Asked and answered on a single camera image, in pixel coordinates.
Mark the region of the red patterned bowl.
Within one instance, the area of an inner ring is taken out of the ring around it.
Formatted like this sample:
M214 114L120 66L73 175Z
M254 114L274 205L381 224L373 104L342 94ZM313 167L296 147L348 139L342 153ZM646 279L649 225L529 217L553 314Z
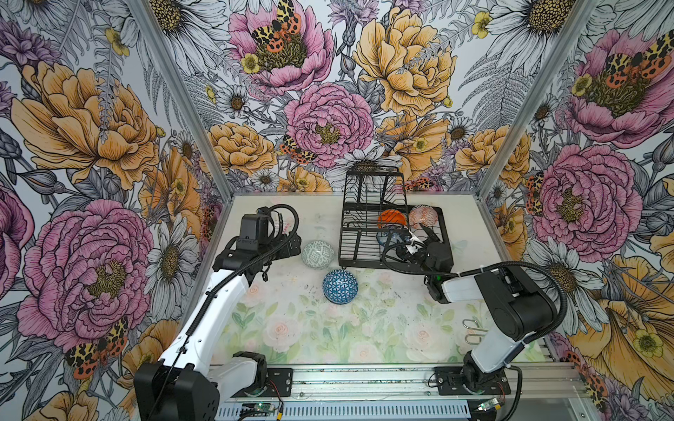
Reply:
M414 229L432 228L439 221L439 214L432 206L417 205L409 212L408 220Z

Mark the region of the black wire dish rack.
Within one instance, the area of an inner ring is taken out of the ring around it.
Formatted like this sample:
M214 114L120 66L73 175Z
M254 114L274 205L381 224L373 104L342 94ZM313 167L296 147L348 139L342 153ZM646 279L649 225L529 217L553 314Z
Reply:
M352 168L345 175L339 264L408 275L449 273L454 256L441 208L410 205L394 167Z

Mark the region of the green patterned bowl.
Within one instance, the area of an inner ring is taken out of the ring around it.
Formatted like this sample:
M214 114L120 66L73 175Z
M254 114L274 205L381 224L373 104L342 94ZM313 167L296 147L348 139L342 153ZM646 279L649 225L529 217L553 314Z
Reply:
M308 268L323 270L332 263L335 250L324 240L312 240L304 246L300 256Z

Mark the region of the blue floral bowl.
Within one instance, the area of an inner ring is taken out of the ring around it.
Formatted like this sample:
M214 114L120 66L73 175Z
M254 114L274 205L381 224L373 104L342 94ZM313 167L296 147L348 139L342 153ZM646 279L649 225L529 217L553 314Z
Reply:
M377 243L381 247L405 244L409 242L412 235L409 231L403 229L390 229L380 231L376 235Z

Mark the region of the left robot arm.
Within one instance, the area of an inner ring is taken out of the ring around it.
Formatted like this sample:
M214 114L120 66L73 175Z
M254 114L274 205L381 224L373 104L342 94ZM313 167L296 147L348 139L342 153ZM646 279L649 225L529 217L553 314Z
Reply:
M205 292L186 325L156 362L133 379L143 420L213 420L220 404L269 384L264 355L238 352L211 369L219 335L257 275L274 261L298 256L298 212L289 205L262 207L240 221L240 233L216 256Z

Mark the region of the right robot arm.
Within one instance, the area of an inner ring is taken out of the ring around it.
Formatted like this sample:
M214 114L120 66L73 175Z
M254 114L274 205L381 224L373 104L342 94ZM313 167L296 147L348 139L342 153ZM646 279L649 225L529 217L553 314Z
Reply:
M549 269L525 261L502 261L455 273L451 246L431 234L412 233L393 240L387 235L380 261L405 275L422 275L433 300L450 303L482 301L493 327L463 358L457 375L449 375L468 394L484 393L498 382L512 361L531 342L561 326L568 294Z

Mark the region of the blue geometric bowl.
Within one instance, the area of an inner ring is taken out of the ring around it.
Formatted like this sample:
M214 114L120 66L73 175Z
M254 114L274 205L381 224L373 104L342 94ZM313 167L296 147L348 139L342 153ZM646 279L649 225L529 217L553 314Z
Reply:
M336 269L328 272L322 283L325 298L335 305L351 303L358 294L356 277L345 269Z

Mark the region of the green circuit board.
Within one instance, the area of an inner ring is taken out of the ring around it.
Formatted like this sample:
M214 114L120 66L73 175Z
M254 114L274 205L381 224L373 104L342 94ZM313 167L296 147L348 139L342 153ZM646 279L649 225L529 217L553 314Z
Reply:
M245 403L240 409L239 419L275 416L281 409L281 405L274 405L273 403Z

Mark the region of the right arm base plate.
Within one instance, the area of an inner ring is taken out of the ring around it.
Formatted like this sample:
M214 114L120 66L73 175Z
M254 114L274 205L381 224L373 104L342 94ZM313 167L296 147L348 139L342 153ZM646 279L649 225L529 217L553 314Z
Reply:
M507 396L511 387L505 370L485 374L472 366L434 368L433 379L441 396Z

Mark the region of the aluminium rail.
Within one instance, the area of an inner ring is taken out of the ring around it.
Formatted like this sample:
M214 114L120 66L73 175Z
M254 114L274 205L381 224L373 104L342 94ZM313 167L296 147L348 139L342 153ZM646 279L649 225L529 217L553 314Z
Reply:
M291 395L285 401L388 401L438 400L484 396L441 396L433 379L439 363L290 365L294 370ZM570 363L516 362L521 382L513 368L505 370L511 387L506 398L521 385L523 399L583 398L588 393Z

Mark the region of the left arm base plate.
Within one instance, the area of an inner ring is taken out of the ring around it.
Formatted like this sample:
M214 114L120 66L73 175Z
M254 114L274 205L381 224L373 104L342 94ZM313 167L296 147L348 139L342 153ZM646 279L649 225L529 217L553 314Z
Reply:
M269 368L263 386L252 385L237 392L236 398L281 397L291 395L294 370L292 368Z

